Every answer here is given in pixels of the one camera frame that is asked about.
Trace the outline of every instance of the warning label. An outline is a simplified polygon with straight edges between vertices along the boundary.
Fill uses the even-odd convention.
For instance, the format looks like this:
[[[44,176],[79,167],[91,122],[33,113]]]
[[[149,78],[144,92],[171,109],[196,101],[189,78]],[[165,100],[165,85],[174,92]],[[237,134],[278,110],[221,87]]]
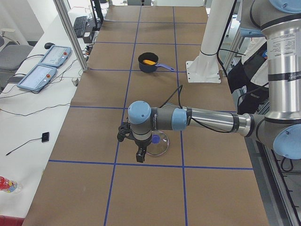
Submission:
[[[285,34],[268,40],[268,59],[295,56],[299,54],[300,35],[295,33]]]

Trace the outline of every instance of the tablet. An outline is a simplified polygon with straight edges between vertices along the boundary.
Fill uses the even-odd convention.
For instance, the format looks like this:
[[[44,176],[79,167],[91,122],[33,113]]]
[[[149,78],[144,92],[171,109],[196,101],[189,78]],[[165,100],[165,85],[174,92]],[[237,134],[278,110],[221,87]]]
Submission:
[[[52,77],[56,74],[55,67],[37,64],[28,74],[17,84],[17,87],[30,91],[40,91]]]
[[[70,54],[70,47],[53,45],[43,56],[39,64],[58,68],[65,63]]]

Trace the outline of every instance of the blue pot handle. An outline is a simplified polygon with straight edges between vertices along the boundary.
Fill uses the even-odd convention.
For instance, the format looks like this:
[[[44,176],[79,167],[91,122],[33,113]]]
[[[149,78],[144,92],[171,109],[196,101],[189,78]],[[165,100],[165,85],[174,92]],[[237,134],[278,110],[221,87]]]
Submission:
[[[172,72],[174,72],[174,68],[170,67],[170,66],[167,66],[165,64],[156,64],[156,67],[164,67]]]

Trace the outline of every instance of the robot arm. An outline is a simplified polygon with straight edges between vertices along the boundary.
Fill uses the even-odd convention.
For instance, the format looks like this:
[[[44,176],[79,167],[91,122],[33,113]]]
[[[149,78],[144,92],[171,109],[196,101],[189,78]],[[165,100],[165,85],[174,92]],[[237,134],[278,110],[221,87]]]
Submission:
[[[135,141],[138,162],[144,161],[152,130],[184,130],[189,125],[238,132],[279,155],[301,159],[301,1],[244,0],[241,27],[250,34],[261,29],[267,38],[269,112],[236,115],[171,104],[151,108],[136,101],[129,106],[129,122],[119,128],[118,140]]]

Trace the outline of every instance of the white cloth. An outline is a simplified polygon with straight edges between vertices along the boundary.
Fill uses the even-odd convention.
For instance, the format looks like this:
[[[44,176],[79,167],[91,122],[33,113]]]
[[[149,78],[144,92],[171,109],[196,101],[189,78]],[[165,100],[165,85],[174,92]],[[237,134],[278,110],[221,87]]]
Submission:
[[[252,38],[245,52],[245,56],[241,57],[241,63],[244,64],[267,40],[265,37]],[[255,73],[251,82],[258,86],[263,86],[268,82],[268,61],[266,60],[258,71]]]

